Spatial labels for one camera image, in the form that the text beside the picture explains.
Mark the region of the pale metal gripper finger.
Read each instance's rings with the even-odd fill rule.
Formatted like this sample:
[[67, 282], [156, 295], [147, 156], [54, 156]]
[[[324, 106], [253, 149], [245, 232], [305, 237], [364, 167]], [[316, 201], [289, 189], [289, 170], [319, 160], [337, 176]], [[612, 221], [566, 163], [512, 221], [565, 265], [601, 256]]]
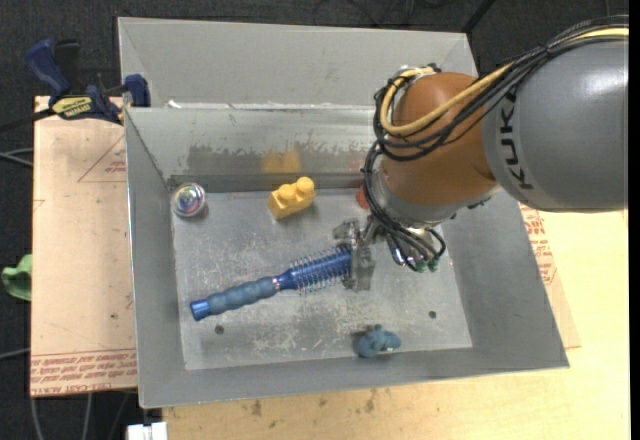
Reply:
[[362, 243], [360, 221], [350, 218], [342, 221], [332, 230], [332, 236], [337, 246], [354, 248]]
[[344, 287], [354, 292], [370, 291], [375, 265], [369, 247], [354, 248], [349, 274], [343, 279]]

